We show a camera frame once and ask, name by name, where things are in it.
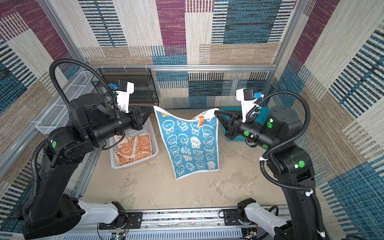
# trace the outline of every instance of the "laundry basket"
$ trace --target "laundry basket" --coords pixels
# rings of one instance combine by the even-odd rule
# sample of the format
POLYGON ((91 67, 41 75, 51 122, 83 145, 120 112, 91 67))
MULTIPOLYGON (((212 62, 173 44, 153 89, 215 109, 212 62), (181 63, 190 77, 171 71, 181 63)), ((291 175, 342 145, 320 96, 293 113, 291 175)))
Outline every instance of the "laundry basket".
MULTIPOLYGON (((142 158, 140 160, 137 160, 137 161, 134 161, 134 162, 130 162, 130 163, 127 163, 127 164, 124 164, 124 165, 119 165, 116 158, 115 158, 115 151, 117 151, 119 148, 118 146, 114 146, 113 148, 111 148, 109 150, 109 154, 111 156, 111 166, 112 168, 114 169, 120 169, 120 168, 123 168, 123 167, 129 167, 129 166, 132 166, 132 165, 135 165, 135 164, 138 164, 140 162, 144 162, 144 161, 147 161, 147 160, 150 160, 150 159, 153 159, 156 157, 156 155, 159 153, 159 147, 157 146, 157 141, 156 141, 156 136, 155 136, 155 132, 153 131, 153 127, 152 127, 152 123, 151 123, 151 119, 148 118, 148 120, 144 123, 143 125, 143 129, 146 130, 147 132, 149 132, 149 135, 151 137, 151 146, 152 146, 152 155, 151 156, 148 156, 148 157, 145 157, 145 158, 142 158)), ((115 141, 115 138, 114 137, 111 137, 109 139, 109 146, 112 146, 113 144, 115 144, 116 141, 115 141)))
MULTIPOLYGON (((226 111, 241 111, 241 107, 223 107, 221 108, 221 110, 226 110, 226 111)), ((268 114, 269 114, 269 108, 266 108, 266 107, 262 107, 260 109, 260 113, 259 115, 257 116, 257 118, 255 119, 255 122, 259 122, 261 124, 264 124, 265 123, 265 120, 266 118, 268 117, 268 114)), ((245 141, 245 138, 243 138, 242 136, 238 135, 237 137, 235 137, 233 140, 227 138, 227 141, 245 141)))

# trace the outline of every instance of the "white plastic basket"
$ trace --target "white plastic basket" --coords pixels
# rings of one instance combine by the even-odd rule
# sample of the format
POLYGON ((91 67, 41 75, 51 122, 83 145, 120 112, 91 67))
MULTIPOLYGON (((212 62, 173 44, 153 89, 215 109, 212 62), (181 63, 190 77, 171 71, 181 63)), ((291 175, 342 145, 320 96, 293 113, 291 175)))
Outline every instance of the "white plastic basket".
MULTIPOLYGON (((120 168, 123 168, 123 167, 129 167, 129 166, 132 166, 132 165, 135 165, 135 164, 138 164, 140 162, 144 162, 144 161, 147 161, 147 160, 150 160, 152 158, 155 158, 156 155, 159 153, 159 147, 157 146, 157 141, 156 141, 156 136, 155 136, 155 132, 153 131, 153 127, 152 127, 152 123, 151 123, 151 119, 148 118, 148 120, 144 123, 143 125, 143 129, 146 130, 147 132, 149 132, 149 135, 151 136, 151 146, 152 146, 152 152, 153 154, 151 156, 148 156, 148 157, 145 157, 143 159, 140 159, 140 160, 137 160, 137 161, 134 161, 134 162, 130 162, 130 163, 127 163, 127 164, 124 164, 124 165, 119 165, 116 158, 115 158, 115 151, 118 150, 118 146, 114 146, 113 148, 111 148, 109 150, 109 154, 110 154, 110 157, 111 157, 111 166, 112 168, 114 169, 120 169, 120 168)), ((115 138, 114 137, 111 137, 109 139, 109 146, 115 144, 116 141, 115 141, 115 138)))

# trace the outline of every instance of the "orange tag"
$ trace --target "orange tag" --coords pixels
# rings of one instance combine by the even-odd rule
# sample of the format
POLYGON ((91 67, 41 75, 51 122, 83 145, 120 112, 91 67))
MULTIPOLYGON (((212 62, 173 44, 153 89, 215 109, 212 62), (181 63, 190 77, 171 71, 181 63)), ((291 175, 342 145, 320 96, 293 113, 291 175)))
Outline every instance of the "orange tag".
POLYGON ((199 116, 199 127, 202 127, 203 126, 203 122, 204 122, 204 116, 199 116))

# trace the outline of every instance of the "green indicator light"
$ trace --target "green indicator light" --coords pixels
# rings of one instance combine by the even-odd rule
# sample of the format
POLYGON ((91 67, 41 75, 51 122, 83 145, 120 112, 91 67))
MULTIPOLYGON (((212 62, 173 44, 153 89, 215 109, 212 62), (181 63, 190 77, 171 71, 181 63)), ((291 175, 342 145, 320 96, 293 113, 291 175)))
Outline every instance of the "green indicator light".
POLYGON ((299 162, 299 167, 304 167, 305 166, 305 162, 304 161, 300 161, 299 162))

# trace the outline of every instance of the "folded towel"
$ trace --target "folded towel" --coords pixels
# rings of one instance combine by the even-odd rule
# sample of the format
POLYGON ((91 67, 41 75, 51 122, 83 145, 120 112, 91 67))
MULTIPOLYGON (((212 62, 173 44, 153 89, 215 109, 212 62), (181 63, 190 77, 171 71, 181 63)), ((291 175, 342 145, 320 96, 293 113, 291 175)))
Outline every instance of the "folded towel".
POLYGON ((192 120, 175 117, 157 106, 154 109, 176 179, 219 169, 218 119, 214 115, 217 108, 207 110, 192 120))

